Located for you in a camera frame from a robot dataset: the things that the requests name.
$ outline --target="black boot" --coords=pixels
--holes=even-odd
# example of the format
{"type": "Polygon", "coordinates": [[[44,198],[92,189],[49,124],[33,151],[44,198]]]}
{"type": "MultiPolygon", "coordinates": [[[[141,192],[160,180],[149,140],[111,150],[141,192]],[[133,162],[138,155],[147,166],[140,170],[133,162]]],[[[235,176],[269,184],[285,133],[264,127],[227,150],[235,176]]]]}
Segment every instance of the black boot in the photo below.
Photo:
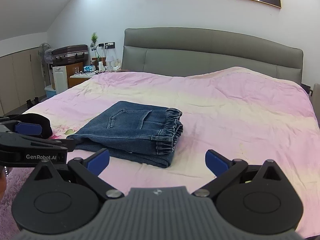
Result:
{"type": "Polygon", "coordinates": [[[30,109],[31,107],[33,107],[34,106],[34,104],[31,102],[31,100],[29,99],[29,100],[27,100],[27,107],[28,107],[28,109],[30,109]]]}

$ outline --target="blue storage box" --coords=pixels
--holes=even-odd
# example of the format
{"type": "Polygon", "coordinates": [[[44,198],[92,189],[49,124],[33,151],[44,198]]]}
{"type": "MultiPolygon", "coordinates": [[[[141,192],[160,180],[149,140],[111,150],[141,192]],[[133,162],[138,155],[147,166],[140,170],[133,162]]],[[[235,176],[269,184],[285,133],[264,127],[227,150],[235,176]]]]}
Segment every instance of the blue storage box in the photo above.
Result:
{"type": "Polygon", "coordinates": [[[52,85],[45,87],[44,90],[45,90],[45,93],[47,94],[47,99],[52,98],[57,94],[57,92],[52,88],[52,85]]]}

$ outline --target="elastic waistband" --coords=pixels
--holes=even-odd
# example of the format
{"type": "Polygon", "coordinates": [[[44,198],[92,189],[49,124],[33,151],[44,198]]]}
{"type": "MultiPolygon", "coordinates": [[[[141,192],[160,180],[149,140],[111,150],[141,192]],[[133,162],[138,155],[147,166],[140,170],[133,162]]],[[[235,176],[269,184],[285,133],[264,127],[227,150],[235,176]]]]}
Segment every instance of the elastic waistband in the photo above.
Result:
{"type": "Polygon", "coordinates": [[[151,140],[156,141],[156,152],[158,155],[168,154],[174,151],[176,143],[183,132],[183,125],[180,117],[182,112],[175,108],[168,108],[167,120],[164,128],[151,140]]]}

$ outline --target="sloped ceiling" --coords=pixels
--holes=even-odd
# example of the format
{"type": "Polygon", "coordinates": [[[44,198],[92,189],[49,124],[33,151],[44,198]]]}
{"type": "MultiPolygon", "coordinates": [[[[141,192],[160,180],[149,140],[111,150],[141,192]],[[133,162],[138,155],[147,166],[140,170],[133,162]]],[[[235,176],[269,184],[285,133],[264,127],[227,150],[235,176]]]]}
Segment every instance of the sloped ceiling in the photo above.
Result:
{"type": "Polygon", "coordinates": [[[0,41],[46,32],[70,0],[0,0],[0,41]]]}

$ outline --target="blue gripper pad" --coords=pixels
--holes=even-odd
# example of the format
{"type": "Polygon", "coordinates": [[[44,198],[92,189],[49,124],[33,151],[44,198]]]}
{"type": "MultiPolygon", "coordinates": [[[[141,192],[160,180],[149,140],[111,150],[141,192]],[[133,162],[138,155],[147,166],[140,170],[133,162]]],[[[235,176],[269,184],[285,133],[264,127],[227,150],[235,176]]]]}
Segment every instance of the blue gripper pad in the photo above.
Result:
{"type": "Polygon", "coordinates": [[[215,154],[213,154],[213,150],[208,150],[205,154],[205,165],[207,165],[208,169],[214,173],[217,177],[219,177],[222,173],[229,169],[229,165],[226,161],[222,160],[215,154]]]}
{"type": "Polygon", "coordinates": [[[42,127],[39,124],[19,122],[16,124],[14,131],[23,135],[40,135],[42,127]]]}
{"type": "Polygon", "coordinates": [[[98,176],[109,165],[110,154],[107,149],[101,149],[84,161],[84,166],[98,176]]]}

